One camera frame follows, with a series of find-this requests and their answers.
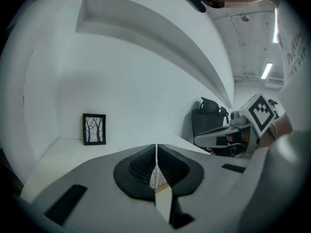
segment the black office chair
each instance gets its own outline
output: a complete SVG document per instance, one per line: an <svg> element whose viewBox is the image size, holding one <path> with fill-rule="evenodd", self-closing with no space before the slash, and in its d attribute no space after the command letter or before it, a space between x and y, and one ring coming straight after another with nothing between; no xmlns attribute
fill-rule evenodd
<svg viewBox="0 0 311 233"><path fill-rule="evenodd" d="M192 111L192 133L193 133L193 144L206 152L206 147L200 147L195 144L194 138L203 132L210 131L224 125L224 118L226 117L227 123L229 124L228 112L224 107L219 107L215 101L202 98L200 109ZM231 156L228 148L215 149L214 152L221 156Z"/></svg>

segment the tube light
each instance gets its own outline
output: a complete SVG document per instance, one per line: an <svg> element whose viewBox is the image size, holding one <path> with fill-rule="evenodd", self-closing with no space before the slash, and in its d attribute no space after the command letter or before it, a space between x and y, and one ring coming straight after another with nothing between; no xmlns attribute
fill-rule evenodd
<svg viewBox="0 0 311 233"><path fill-rule="evenodd" d="M276 19L275 19L275 25L274 25L274 37L273 37L273 43L277 43L277 38L276 38L276 35L278 33L278 30L277 30L277 10L275 9L275 16L276 16Z"/></svg>
<svg viewBox="0 0 311 233"><path fill-rule="evenodd" d="M266 69L265 69L265 71L263 72L263 75L262 75L262 79L265 79L265 78L267 78L267 76L268 76L268 74L269 74L269 72L270 72L270 70L271 70L271 67L272 67L272 63L267 63L267 66L266 66Z"/></svg>

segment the framed tree artwork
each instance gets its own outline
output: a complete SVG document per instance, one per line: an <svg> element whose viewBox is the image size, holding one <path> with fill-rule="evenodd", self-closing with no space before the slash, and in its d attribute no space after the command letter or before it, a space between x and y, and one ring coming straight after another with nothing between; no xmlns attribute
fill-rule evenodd
<svg viewBox="0 0 311 233"><path fill-rule="evenodd" d="M106 115L83 114L83 144L106 144Z"/></svg>

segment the person's arm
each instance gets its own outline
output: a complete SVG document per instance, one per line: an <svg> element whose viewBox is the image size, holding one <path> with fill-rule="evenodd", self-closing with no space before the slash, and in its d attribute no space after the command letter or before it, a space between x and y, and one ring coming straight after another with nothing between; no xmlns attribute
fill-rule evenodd
<svg viewBox="0 0 311 233"><path fill-rule="evenodd" d="M276 129L273 125L270 125L270 129L276 138L280 138L285 134L289 134L292 132L291 123L286 114L282 115L280 118L273 122ZM261 142L259 144L259 149L264 147L269 147L274 142L274 139L266 132L262 135Z"/></svg>

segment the person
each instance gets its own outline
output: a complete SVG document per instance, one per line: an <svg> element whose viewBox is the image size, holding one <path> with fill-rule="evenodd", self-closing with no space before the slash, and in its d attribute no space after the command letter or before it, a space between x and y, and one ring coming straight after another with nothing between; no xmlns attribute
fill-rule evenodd
<svg viewBox="0 0 311 233"><path fill-rule="evenodd" d="M213 8L241 7L249 3L261 0L202 0L205 4ZM283 69L284 87L279 99L285 108L286 113L275 120L270 126L270 130L276 139L293 130L311 129L311 121L304 119L304 115L309 117L311 110L310 92L311 86L309 77L311 76L311 62L309 59L310 38L303 23L297 17L292 7L286 0L269 0L277 11L277 41L280 47ZM293 104L300 104L304 101L304 107L298 113ZM242 132L242 142L248 142L249 133ZM232 136L227 137L227 141L232 142ZM265 133L259 148L268 147L274 139Z"/></svg>
<svg viewBox="0 0 311 233"><path fill-rule="evenodd" d="M268 102L269 102L269 104L270 104L271 109L274 111L274 113L275 113L275 115L276 115L276 118L275 118L275 119L278 119L280 116L279 116L278 111L277 111L277 109L276 109L276 104L277 104L277 102L276 102L276 101L273 101L272 99L269 99Z"/></svg>

